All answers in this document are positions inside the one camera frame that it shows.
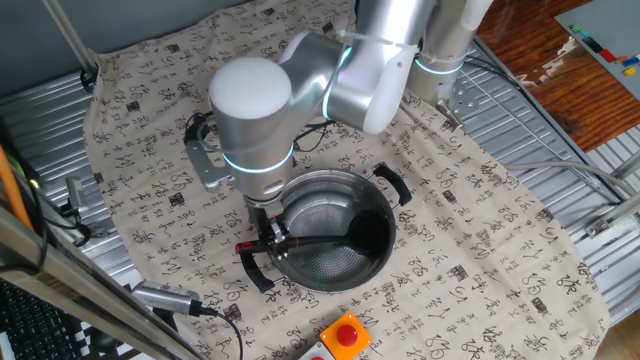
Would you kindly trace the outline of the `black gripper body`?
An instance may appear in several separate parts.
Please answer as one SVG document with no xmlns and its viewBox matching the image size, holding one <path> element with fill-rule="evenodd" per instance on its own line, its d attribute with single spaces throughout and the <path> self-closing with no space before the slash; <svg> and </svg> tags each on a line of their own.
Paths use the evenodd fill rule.
<svg viewBox="0 0 640 360">
<path fill-rule="evenodd" d="M 270 219 L 278 219 L 285 225 L 284 207 L 280 198 L 273 198 L 268 201 L 245 198 L 245 203 L 249 218 L 260 236 L 268 236 L 267 225 Z"/>
</svg>

